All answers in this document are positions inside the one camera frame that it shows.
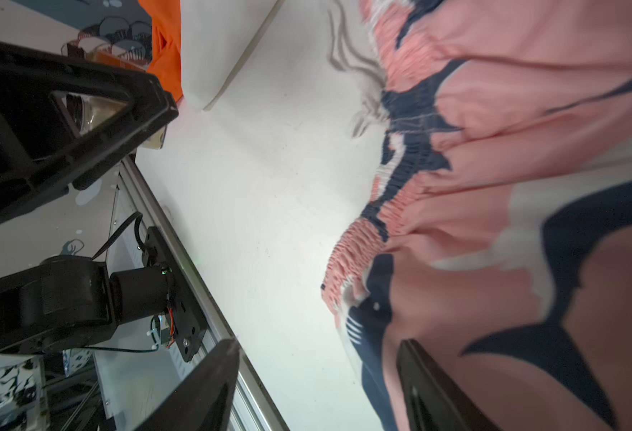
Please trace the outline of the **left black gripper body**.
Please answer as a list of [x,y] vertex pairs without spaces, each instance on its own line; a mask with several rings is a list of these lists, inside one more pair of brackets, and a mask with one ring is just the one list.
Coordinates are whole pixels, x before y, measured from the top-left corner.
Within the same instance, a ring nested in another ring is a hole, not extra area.
[[[80,134],[69,94],[123,107]],[[0,224],[89,188],[177,115],[154,75],[0,42]]]

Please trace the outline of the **pink shark print shorts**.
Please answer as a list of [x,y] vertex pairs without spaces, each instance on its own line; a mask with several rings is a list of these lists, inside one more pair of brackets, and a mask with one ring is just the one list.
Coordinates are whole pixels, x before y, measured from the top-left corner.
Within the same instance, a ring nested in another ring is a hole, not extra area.
[[321,295],[386,430],[413,341],[501,430],[632,430],[632,1],[362,1],[371,196]]

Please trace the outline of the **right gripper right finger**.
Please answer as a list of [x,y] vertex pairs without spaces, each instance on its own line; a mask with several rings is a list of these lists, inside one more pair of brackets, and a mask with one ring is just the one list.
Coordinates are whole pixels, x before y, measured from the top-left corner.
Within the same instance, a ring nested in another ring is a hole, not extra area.
[[410,429],[497,431],[498,427],[461,391],[418,341],[402,341],[398,349],[397,368]]

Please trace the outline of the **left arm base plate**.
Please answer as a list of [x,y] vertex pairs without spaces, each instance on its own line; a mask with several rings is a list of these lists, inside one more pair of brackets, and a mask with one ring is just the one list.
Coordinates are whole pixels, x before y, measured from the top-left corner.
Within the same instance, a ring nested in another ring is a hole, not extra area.
[[209,329],[206,315],[161,229],[148,227],[144,244],[143,263],[147,268],[154,268],[156,276],[163,280],[167,301],[165,310],[172,310],[171,319],[174,321],[173,340],[183,360],[190,363],[202,347],[204,335]]

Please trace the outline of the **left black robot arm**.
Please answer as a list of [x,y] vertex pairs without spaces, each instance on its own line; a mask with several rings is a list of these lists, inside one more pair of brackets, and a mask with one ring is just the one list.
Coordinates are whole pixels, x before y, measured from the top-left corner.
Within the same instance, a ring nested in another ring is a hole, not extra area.
[[[0,42],[0,224],[89,188],[178,114],[154,75]],[[0,355],[92,348],[166,308],[124,298],[98,256],[0,278]]]

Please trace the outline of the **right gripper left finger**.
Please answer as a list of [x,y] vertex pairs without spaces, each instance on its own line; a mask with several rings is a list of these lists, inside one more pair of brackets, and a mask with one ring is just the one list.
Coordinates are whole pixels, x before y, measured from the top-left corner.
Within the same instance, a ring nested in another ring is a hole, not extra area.
[[139,431],[226,430],[239,376],[240,344],[221,340]]

